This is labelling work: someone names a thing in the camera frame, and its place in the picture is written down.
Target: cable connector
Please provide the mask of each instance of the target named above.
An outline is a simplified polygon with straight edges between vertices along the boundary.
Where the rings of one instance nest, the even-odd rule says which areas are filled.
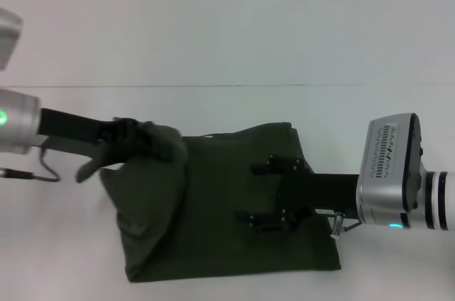
[[[17,171],[15,169],[1,168],[0,177],[5,179],[25,179],[33,180],[35,179],[33,173],[30,171]]]

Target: dark green cloth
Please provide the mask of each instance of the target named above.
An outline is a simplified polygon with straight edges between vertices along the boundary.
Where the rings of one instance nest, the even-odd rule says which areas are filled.
[[[118,209],[130,281],[340,269],[324,218],[293,233],[256,233],[234,217],[274,209],[279,176],[255,176],[250,164],[270,154],[303,158],[289,123],[183,139],[160,131],[173,142],[173,163],[132,157],[101,174]]]

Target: folded fabric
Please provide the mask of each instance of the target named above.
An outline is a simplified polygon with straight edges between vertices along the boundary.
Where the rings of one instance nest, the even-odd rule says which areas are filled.
[[[154,129],[172,141],[173,162],[131,157],[101,174],[118,210],[130,281],[340,269],[325,218],[305,219],[295,232],[256,233],[234,216],[274,208],[279,176],[255,176],[251,163],[270,154],[304,159],[289,123],[183,139]]]

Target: green led light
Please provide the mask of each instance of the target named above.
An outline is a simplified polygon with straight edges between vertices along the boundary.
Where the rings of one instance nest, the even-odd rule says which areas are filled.
[[[0,109],[0,127],[8,122],[8,115]]]

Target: blue led light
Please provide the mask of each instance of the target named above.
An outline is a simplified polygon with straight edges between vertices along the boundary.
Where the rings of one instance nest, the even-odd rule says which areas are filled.
[[[400,224],[389,224],[391,228],[403,228],[403,225]]]

